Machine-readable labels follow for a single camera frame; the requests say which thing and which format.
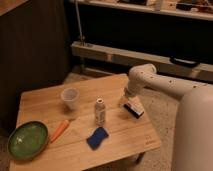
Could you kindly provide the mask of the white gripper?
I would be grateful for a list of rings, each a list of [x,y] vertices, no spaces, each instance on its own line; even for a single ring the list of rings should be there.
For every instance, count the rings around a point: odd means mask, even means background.
[[[133,101],[137,104],[140,104],[140,99],[138,97],[135,97],[137,96],[139,93],[139,90],[135,87],[132,87],[131,85],[127,85],[125,88],[124,88],[124,95],[121,96],[121,98],[119,99],[119,107],[123,107],[123,105],[125,103],[128,102],[128,98],[133,98]]]

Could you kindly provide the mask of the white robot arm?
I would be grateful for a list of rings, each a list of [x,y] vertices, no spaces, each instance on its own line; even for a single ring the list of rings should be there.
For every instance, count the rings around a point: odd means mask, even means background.
[[[129,70],[124,96],[145,86],[179,100],[171,171],[213,171],[213,84],[163,76],[144,64]]]

